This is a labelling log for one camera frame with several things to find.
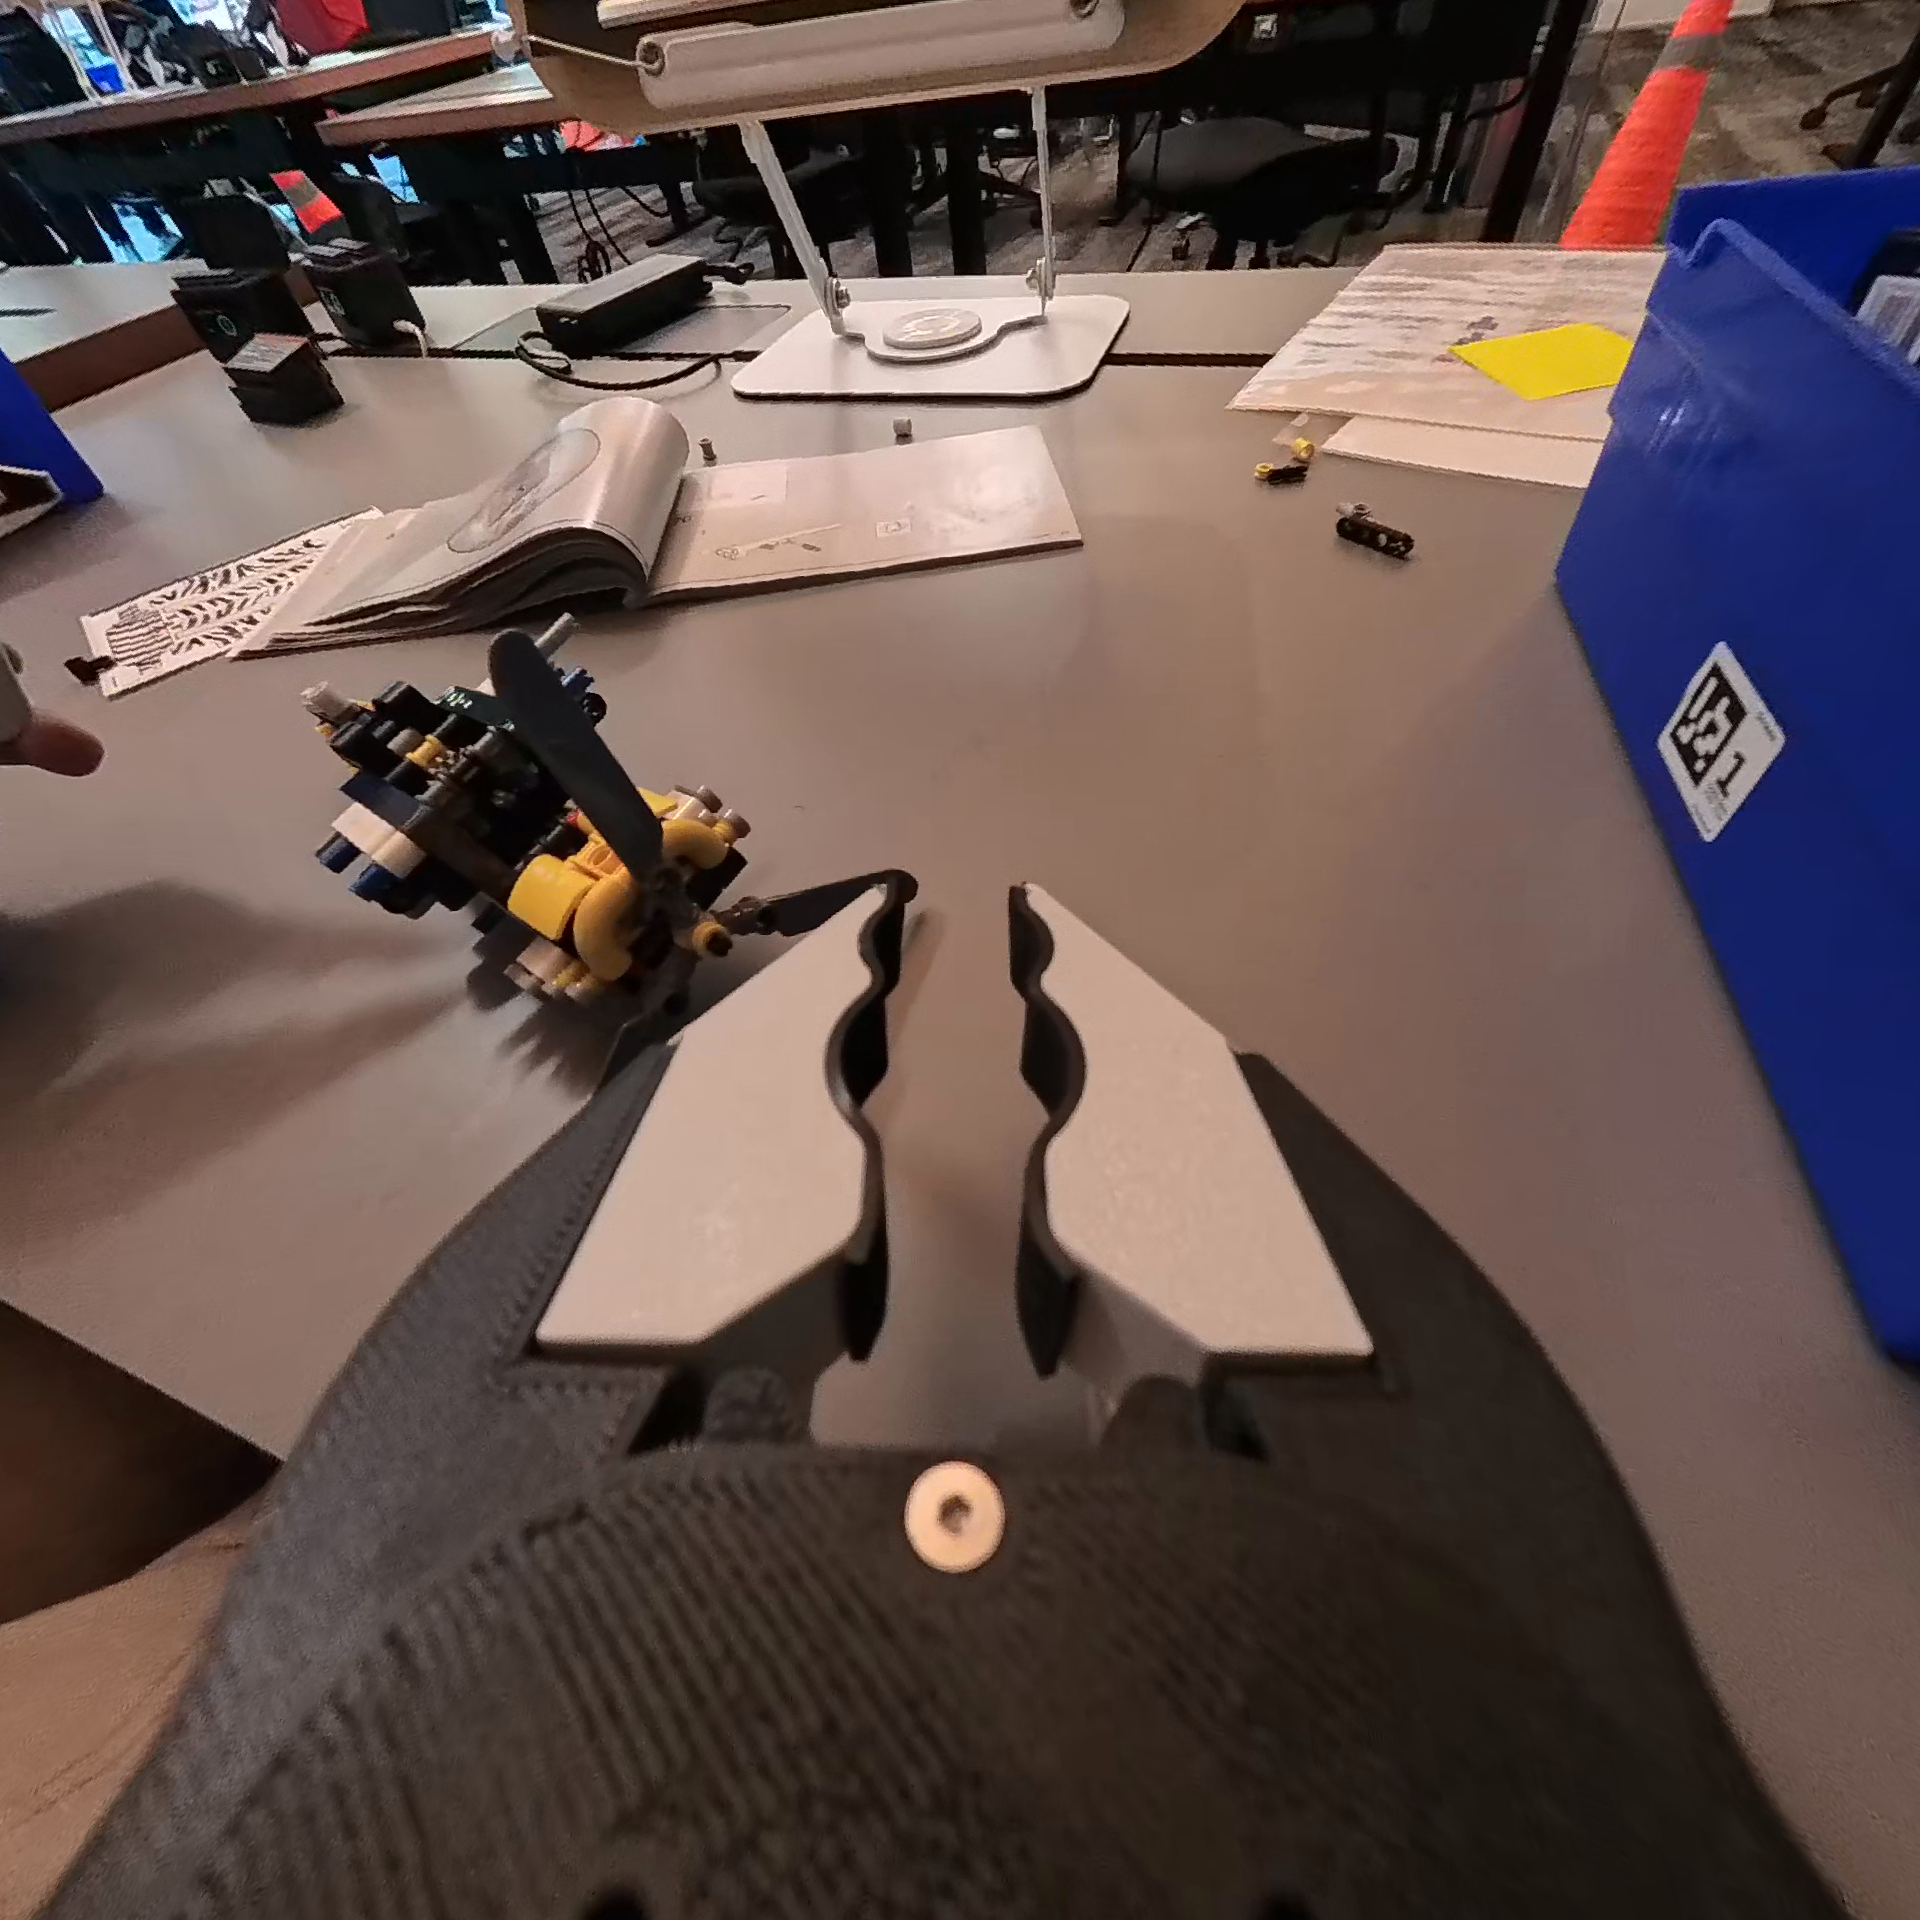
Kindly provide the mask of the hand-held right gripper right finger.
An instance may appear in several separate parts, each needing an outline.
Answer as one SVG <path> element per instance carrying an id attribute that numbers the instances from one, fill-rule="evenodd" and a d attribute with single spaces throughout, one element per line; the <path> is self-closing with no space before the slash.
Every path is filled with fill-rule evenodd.
<path id="1" fill-rule="evenodd" d="M 1009 895 L 1025 1164 L 1015 1315 L 1036 1373 L 1346 1373 L 1376 1345 L 1227 1039 L 1071 907 Z"/>

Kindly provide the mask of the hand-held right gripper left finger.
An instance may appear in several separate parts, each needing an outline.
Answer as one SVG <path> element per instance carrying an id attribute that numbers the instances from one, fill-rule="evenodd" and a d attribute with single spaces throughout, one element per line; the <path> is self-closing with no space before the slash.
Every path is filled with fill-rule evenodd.
<path id="1" fill-rule="evenodd" d="M 890 1232 L 867 1101 L 918 892 L 859 880 L 670 1042 L 535 1324 L 543 1357 L 760 1371 L 810 1408 L 871 1355 Z"/>

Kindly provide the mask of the lego propeller engine model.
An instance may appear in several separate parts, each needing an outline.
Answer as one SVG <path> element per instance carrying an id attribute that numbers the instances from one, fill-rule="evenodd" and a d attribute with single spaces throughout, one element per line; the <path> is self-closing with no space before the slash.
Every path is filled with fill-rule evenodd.
<path id="1" fill-rule="evenodd" d="M 918 899 L 908 871 L 737 897 L 747 819 L 710 787 L 628 776 L 593 672 L 563 661 L 575 626 L 497 633 L 478 689 L 304 691 L 351 773 L 318 863 L 353 897 L 403 921 L 467 912 L 510 988 L 611 1004 L 636 1042 L 673 1033 L 698 972 L 744 943 L 795 943 L 871 892 L 899 915 Z"/>

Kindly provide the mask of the lego instruction booklet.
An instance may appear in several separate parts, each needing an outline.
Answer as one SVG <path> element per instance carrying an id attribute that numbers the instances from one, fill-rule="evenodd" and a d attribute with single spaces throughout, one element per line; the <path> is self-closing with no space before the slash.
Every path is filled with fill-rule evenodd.
<path id="1" fill-rule="evenodd" d="M 458 497 L 354 517 L 228 659 L 535 628 L 1082 543 L 1034 426 L 698 464 L 680 419 L 602 399 Z"/>

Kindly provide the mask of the striped sticker sheet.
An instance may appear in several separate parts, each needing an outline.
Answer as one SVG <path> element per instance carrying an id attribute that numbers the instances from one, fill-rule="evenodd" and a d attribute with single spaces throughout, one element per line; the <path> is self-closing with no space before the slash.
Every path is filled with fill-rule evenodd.
<path id="1" fill-rule="evenodd" d="M 192 572 L 81 620 L 83 649 L 66 674 L 106 699 L 122 699 L 185 671 L 234 656 L 379 509 L 326 522 L 243 557 Z"/>

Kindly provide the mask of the blue plastic bin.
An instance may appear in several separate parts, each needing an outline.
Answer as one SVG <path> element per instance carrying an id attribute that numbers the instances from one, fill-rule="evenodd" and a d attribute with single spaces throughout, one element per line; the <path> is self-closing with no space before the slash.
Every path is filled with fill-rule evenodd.
<path id="1" fill-rule="evenodd" d="M 1682 193 L 1554 569 L 1863 1321 L 1919 1355 L 1914 167 Z"/>
<path id="2" fill-rule="evenodd" d="M 65 506 L 89 506 L 106 497 L 104 481 L 8 356 L 3 356 L 3 471 L 10 483 L 27 473 L 38 476 Z"/>

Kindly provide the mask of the black charger dock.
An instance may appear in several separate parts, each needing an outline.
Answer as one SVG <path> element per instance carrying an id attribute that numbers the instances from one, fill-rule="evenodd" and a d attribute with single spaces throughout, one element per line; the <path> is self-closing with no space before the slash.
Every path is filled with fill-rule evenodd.
<path id="1" fill-rule="evenodd" d="M 348 347 L 427 349 L 425 316 L 387 250 L 358 240 L 315 244 L 304 274 Z"/>

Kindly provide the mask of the grey desk pad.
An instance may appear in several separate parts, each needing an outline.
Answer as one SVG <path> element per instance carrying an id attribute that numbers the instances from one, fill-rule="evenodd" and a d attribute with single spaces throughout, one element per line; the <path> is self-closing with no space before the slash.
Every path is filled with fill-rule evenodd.
<path id="1" fill-rule="evenodd" d="M 438 347 L 463 356 L 512 356 L 524 332 L 535 332 L 532 291 L 499 291 L 505 306 L 487 321 L 458 321 L 452 297 L 432 306 L 431 335 Z M 643 360 L 691 360 L 718 354 L 727 362 L 754 360 L 780 335 L 798 311 L 791 301 L 775 297 L 775 289 L 711 283 L 706 299 L 688 319 L 662 328 L 658 335 L 628 347 L 611 352 L 620 362 Z"/>

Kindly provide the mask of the black power adapter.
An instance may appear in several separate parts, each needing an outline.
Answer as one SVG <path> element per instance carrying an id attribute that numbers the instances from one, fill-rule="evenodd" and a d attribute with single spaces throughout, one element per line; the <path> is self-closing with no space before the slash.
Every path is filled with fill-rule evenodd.
<path id="1" fill-rule="evenodd" d="M 535 332 L 566 356 L 602 356 L 688 319 L 711 289 L 698 256 L 658 253 L 535 306 Z"/>

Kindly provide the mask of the white paper sheet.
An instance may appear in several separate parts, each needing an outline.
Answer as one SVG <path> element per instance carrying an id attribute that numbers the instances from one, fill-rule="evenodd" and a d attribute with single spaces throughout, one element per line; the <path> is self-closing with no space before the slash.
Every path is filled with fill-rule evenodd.
<path id="1" fill-rule="evenodd" d="M 1353 416 L 1319 448 L 1328 457 L 1362 464 L 1582 492 L 1593 481 L 1602 443 L 1481 426 Z"/>

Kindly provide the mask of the white desk stand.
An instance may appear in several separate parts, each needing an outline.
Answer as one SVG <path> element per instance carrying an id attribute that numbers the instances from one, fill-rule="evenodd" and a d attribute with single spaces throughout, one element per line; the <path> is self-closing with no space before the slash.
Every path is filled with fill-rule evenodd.
<path id="1" fill-rule="evenodd" d="M 1079 394 L 1130 304 L 1056 293 L 1048 167 L 1040 258 L 1022 291 L 857 296 L 810 233 L 775 124 L 1019 92 L 1042 161 L 1050 85 L 1168 71 L 1235 12 L 1225 3 L 510 4 L 516 43 L 561 117 L 639 138 L 739 136 L 815 308 L 737 376 L 737 395 L 899 402 Z"/>

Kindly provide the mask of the printed paper sheet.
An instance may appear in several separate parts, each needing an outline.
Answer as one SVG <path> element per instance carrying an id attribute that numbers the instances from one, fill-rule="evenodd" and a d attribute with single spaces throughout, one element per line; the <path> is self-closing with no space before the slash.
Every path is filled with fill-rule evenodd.
<path id="1" fill-rule="evenodd" d="M 1449 349 L 1571 323 L 1610 328 L 1635 344 L 1663 268 L 1664 251 L 1655 248 L 1395 244 L 1240 388 L 1233 410 L 1602 442 L 1614 388 L 1524 402 Z"/>

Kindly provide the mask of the yellow sticky note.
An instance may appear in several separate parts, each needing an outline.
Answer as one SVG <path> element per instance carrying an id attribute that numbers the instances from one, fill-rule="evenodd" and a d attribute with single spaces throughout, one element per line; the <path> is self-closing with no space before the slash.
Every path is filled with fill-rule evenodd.
<path id="1" fill-rule="evenodd" d="M 1455 344 L 1449 352 L 1516 400 L 1539 402 L 1612 392 L 1632 345 L 1632 338 L 1612 328 L 1571 323 Z"/>

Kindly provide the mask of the black office chair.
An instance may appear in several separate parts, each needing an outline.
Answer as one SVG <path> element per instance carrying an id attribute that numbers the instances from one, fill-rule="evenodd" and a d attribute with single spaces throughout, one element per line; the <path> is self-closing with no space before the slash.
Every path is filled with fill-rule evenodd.
<path id="1" fill-rule="evenodd" d="M 1368 136 L 1312 136 L 1265 117 L 1158 119 L 1120 167 L 1123 186 L 1158 213 L 1211 228 L 1208 268 L 1233 269 L 1242 248 L 1263 268 L 1275 251 L 1378 188 Z"/>

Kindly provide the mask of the orange traffic cone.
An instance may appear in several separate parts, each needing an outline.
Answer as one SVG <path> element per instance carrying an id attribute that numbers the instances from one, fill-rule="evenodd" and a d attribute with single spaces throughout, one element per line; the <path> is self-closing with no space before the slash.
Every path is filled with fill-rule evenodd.
<path id="1" fill-rule="evenodd" d="M 1568 218 L 1559 250 L 1649 250 L 1663 239 L 1734 12 L 1734 3 L 1682 7 L 1590 191 Z"/>

